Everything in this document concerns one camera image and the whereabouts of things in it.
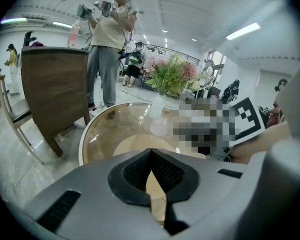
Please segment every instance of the ceiling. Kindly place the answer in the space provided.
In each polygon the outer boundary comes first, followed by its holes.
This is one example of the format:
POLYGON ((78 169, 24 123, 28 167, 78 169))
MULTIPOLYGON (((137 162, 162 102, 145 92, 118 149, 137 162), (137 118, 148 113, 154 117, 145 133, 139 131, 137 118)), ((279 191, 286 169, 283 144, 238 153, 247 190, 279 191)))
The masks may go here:
MULTIPOLYGON (((102 0, 18 0, 5 18, 27 17, 43 21, 73 24, 79 4, 93 8, 102 0)), ((288 0, 131 0, 140 12, 137 15, 135 39, 165 46, 199 57, 208 49, 216 49, 237 64, 249 64, 275 71, 276 60, 299 61, 300 26, 288 0), (232 41, 226 36, 249 24, 261 29, 232 41)), ((89 33, 82 24, 81 33, 89 33)), ((287 73, 289 68, 282 68, 287 73)))

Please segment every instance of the pink bottle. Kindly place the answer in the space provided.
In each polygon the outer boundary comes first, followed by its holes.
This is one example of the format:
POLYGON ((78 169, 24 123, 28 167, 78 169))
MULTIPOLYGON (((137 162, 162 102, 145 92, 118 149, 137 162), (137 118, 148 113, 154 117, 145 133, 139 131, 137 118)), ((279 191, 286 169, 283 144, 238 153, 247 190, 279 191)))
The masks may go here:
POLYGON ((66 47, 68 48, 76 48, 76 41, 80 30, 79 20, 76 20, 75 23, 71 26, 70 34, 68 37, 68 42, 66 43, 66 47))

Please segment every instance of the gray pants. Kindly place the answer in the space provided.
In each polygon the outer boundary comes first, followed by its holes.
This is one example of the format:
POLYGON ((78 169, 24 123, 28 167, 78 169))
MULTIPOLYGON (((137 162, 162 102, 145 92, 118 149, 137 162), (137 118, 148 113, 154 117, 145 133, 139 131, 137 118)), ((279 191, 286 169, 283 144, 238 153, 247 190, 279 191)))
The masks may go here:
POLYGON ((93 46, 88 58, 87 92, 88 103, 94 103, 94 87, 100 71, 103 102, 107 107, 116 104, 116 80, 119 68, 119 49, 93 46))

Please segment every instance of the yellow shirt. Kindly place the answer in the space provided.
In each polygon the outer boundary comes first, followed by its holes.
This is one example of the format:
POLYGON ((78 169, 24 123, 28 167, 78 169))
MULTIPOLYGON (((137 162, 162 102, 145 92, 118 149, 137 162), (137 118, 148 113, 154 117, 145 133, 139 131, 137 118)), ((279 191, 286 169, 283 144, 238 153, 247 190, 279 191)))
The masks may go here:
MULTIPOLYGON (((128 18, 137 12, 131 3, 120 6, 116 12, 119 17, 128 18)), ((91 41, 92 46, 106 46, 117 49, 122 49, 125 46, 126 39, 128 39, 127 30, 121 29, 119 23, 111 16, 101 17, 98 19, 98 24, 95 26, 93 37, 91 41)))
POLYGON ((14 50, 10 51, 9 66, 15 66, 16 59, 17 59, 16 52, 14 50))

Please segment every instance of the metal railing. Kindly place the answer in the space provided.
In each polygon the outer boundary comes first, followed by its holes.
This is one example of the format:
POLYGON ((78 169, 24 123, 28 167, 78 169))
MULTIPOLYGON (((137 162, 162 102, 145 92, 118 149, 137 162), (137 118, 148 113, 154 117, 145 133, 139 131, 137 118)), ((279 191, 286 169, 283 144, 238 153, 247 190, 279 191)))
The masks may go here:
POLYGON ((145 51, 148 51, 148 52, 155 53, 155 54, 165 55, 167 57, 177 53, 181 58, 183 58, 187 61, 190 61, 195 66, 198 66, 198 64, 200 62, 200 59, 197 59, 197 58, 192 57, 190 55, 187 55, 185 53, 182 53, 182 52, 179 52, 179 51, 176 51, 176 50, 172 50, 172 49, 169 49, 169 48, 164 48, 164 47, 157 46, 157 45, 144 44, 142 46, 142 49, 145 50, 145 51))

